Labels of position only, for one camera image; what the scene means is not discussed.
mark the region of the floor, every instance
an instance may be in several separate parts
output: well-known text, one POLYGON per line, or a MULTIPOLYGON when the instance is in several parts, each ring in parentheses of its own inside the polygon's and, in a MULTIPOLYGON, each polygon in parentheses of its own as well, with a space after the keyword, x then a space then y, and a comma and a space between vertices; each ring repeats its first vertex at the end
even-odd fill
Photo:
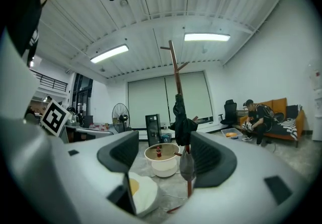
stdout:
MULTIPOLYGON (((322 142, 312 141, 310 135, 302 136, 298 148, 295 148, 293 142, 280 139, 264 138, 263 142, 268 151, 283 159, 309 182, 315 179, 322 159, 322 142)), ((256 139, 253 139, 250 143, 256 143, 256 139)), ((159 208, 142 218, 147 223, 158 224, 170 216, 166 213, 167 210, 185 203, 187 200, 187 182, 179 173, 169 178, 154 176, 149 162, 144 157, 144 151, 147 148, 147 142, 141 141, 139 143, 139 153, 130 171, 142 176, 150 176, 160 186, 164 195, 160 199, 159 208)))

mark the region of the fluorescent light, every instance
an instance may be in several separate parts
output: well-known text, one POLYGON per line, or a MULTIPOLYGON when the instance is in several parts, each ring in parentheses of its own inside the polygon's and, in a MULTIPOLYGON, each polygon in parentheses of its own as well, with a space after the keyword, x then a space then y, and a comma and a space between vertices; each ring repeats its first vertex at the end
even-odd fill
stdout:
POLYGON ((95 64, 97 62, 100 62, 100 61, 108 58, 108 57, 114 56, 116 54, 120 54, 122 52, 126 52, 128 50, 129 50, 129 48, 126 45, 121 45, 119 47, 110 49, 110 50, 102 53, 101 55, 98 55, 98 56, 95 56, 95 57, 91 58, 91 62, 93 62, 95 64))
POLYGON ((186 33, 185 41, 227 41, 230 39, 228 34, 216 33, 186 33))

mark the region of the roller blind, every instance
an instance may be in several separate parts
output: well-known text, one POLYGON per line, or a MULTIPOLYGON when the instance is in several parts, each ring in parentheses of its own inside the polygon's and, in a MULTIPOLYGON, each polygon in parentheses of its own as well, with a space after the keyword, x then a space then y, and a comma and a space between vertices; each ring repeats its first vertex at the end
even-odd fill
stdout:
POLYGON ((132 128, 146 128, 145 116, 159 114, 161 126, 169 124, 165 79, 150 79, 128 84, 132 128))
MULTIPOLYGON (((186 107, 187 117, 193 119, 211 117, 212 110, 209 99, 207 84, 203 72, 187 73, 180 75, 183 98, 186 107)), ((168 102, 170 109, 171 123, 175 122, 176 117, 173 113, 173 106, 176 102, 177 87, 175 77, 166 77, 168 102)))

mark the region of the white ceiling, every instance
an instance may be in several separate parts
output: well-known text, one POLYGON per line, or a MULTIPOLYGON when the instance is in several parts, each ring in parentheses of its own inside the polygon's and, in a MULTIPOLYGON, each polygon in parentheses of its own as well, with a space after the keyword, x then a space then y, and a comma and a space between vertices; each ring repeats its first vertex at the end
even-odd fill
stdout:
POLYGON ((225 64, 256 32, 279 0, 49 0, 39 23, 37 53, 98 81, 178 63, 225 64), (227 42, 184 42, 185 32, 229 34, 227 42), (129 51, 93 64, 121 44, 129 51))

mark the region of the sofa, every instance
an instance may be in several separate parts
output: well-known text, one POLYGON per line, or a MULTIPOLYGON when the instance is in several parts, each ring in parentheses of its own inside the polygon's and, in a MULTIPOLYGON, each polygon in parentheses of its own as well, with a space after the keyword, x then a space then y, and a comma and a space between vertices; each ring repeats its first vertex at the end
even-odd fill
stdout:
MULTIPOLYGON (((298 146, 298 141, 301 138, 304 126, 304 111, 299 105, 287 106, 287 99, 282 98, 278 100, 271 100, 266 102, 260 102, 257 104, 263 104, 269 106, 274 113, 283 113, 285 118, 281 123, 274 123, 272 129, 264 133, 264 136, 279 138, 284 140, 294 141, 295 146, 298 146)), ((243 124, 246 121, 247 116, 239 119, 241 130, 243 130, 243 124)))

